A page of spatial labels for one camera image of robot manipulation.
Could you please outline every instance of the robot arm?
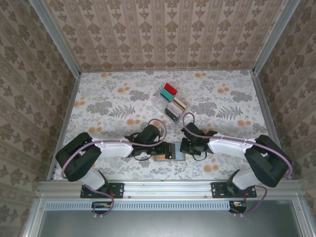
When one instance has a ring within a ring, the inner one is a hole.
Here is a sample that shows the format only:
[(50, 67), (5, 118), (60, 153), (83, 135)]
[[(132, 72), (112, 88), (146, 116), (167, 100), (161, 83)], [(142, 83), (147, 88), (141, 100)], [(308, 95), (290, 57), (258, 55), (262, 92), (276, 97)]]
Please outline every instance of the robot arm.
[(264, 145), (277, 151), (291, 164), (288, 156), (268, 136), (260, 135), (257, 139), (246, 139), (241, 142), (240, 139), (227, 137), (214, 131), (204, 134), (191, 122), (186, 128), (200, 136), (212, 137), (216, 134), (216, 139), (196, 137), (183, 128), (181, 131), (186, 138), (182, 139), (181, 152), (191, 155), (201, 155), (202, 152), (222, 153), (247, 159), (250, 168), (245, 171), (235, 171), (227, 181), (227, 186), (232, 195), (260, 183), (268, 187), (275, 187), (288, 170), (287, 163), (280, 157), (260, 147), (248, 144), (246, 141)]
[(122, 139), (102, 142), (100, 139), (95, 139), (83, 132), (75, 139), (68, 143), (63, 149), (56, 154), (56, 160), (63, 168), (69, 158), (84, 145), (96, 142), (94, 145), (88, 146), (77, 154), (65, 168), (65, 175), (68, 181), (81, 181), (94, 190), (108, 186), (108, 182), (104, 175), (93, 168), (93, 164), (102, 154), (103, 158), (110, 157), (135, 157), (143, 153), (148, 155), (166, 154), (169, 147), (166, 142), (154, 146), (137, 146), (134, 144), (150, 145), (155, 144), (157, 138), (160, 138), (160, 131), (153, 125), (148, 125), (142, 132), (125, 136)]

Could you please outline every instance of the metal bar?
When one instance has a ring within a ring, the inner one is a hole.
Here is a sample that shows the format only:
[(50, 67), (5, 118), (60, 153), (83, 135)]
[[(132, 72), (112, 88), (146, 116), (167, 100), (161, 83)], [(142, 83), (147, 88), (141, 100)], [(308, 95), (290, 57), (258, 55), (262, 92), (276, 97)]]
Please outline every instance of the metal bar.
[(54, 172), (56, 164), (57, 164), (55, 156), (56, 156), (57, 152), (63, 146), (64, 139), (65, 139), (65, 136), (66, 136), (66, 133), (67, 133), (67, 127), (68, 127), (68, 124), (69, 124), (71, 112), (73, 110), (74, 103), (75, 103), (76, 96), (77, 96), (77, 92), (78, 92), (78, 89), (79, 89), (79, 85), (80, 85), (80, 78), (78, 78), (75, 81), (75, 84), (74, 84), (74, 87), (73, 87), (73, 91), (71, 93), (71, 96), (70, 96), (70, 99), (69, 99), (69, 103), (68, 103), (68, 107), (67, 107), (67, 110), (66, 110), (66, 113), (65, 113), (64, 121), (63, 121), (63, 124), (62, 124), (61, 129), (60, 129), (59, 137), (58, 137), (58, 140), (57, 140), (57, 144), (56, 144), (56, 147), (55, 147), (54, 155), (53, 155), (53, 158), (52, 158), (52, 161), (51, 161), (51, 164), (50, 164), (50, 168), (49, 168), (46, 180), (51, 180), (52, 177), (53, 177), (53, 172)]
[(292, 202), (302, 235), (304, 237), (315, 237), (315, 226), (306, 201), (297, 196)]
[(82, 71), (82, 73), (120, 73), (120, 72), (178, 72), (178, 71), (251, 71), (251, 68), (167, 68), (167, 69), (122, 69), (122, 70), (92, 70), (92, 71)]
[(37, 237), (40, 230), (40, 225), (43, 220), (44, 209), (46, 201), (35, 200), (30, 213), (27, 226), (24, 229), (23, 237)]
[[(205, 181), (119, 181), (124, 183), (124, 197), (126, 200), (201, 200), (213, 199), (211, 193), (212, 182)], [(82, 183), (54, 180), (40, 182), (37, 199), (46, 200), (83, 200), (80, 198)], [(281, 180), (277, 187), (268, 188), (266, 199), (294, 199), (303, 195), (299, 181)], [(264, 191), (257, 189), (257, 199), (261, 199)], [(241, 200), (242, 198), (220, 198), (216, 200)]]
[(265, 44), (263, 45), (261, 52), (253, 66), (254, 74), (258, 75), (263, 68), (268, 56), (272, 52), (275, 44), (280, 38), (285, 26), (293, 15), (300, 0), (288, 0), (286, 1), (284, 8), (278, 16), (275, 25), (273, 26)]
[(39, 0), (30, 0), (30, 3), (38, 14), (40, 20), (43, 22), (46, 30), (53, 39), (75, 79), (78, 79), (80, 72), (79, 66), (77, 65), (70, 49), (67, 47), (62, 35), (57, 29), (52, 17), (49, 14), (49, 11), (46, 9), (44, 2)]
[(263, 119), (266, 122), (268, 135), (280, 148), (282, 148), (280, 140), (277, 135), (275, 124), (273, 123), (273, 119), (269, 110), (267, 99), (265, 97), (262, 85), (259, 80), (259, 76), (252, 75), (252, 81), (253, 81), (253, 86), (255, 87), (255, 90), (256, 90), (256, 94), (257, 94), (257, 98), (260, 104)]

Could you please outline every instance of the red sponge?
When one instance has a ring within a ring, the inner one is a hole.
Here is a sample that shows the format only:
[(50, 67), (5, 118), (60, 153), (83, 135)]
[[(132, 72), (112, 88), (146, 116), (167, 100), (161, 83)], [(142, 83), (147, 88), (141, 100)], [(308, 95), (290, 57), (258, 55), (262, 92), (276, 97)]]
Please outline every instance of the red sponge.
[(171, 95), (175, 95), (178, 91), (173, 88), (169, 83), (166, 83), (166, 85), (164, 86), (164, 88), (166, 89), (166, 91), (168, 91)]

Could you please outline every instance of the floral tablecloth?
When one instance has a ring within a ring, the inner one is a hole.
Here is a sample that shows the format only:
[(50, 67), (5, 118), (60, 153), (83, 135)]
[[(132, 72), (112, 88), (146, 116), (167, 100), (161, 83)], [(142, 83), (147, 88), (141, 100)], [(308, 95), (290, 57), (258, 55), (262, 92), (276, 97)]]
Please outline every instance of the floral tablecloth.
[[(64, 145), (86, 131), (95, 138), (122, 138), (142, 131), (152, 118), (166, 124), (166, 141), (181, 141), (182, 123), (175, 125), (152, 103), (166, 82), (191, 104), (196, 125), (204, 132), (214, 130), (241, 138), (267, 134), (250, 71), (84, 73)], [(222, 154), (204, 161), (187, 156), (186, 161), (162, 162), (100, 156), (94, 167), (109, 180), (205, 180), (227, 179), (248, 164), (246, 159)], [(58, 165), (54, 179), (61, 179), (60, 171)]]

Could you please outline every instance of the patterned wall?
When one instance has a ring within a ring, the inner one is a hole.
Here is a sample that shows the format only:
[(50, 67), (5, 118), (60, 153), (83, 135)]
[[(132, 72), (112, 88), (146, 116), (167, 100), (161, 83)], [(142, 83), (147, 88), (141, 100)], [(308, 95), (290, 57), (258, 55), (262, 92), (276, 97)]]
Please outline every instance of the patterned wall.
[(301, 0), (259, 74), (284, 150), (316, 216), (316, 1)]
[(0, 1), (0, 236), (19, 236), (46, 179), (74, 78), (27, 0)]
[(44, 0), (82, 71), (252, 68), (285, 0)]

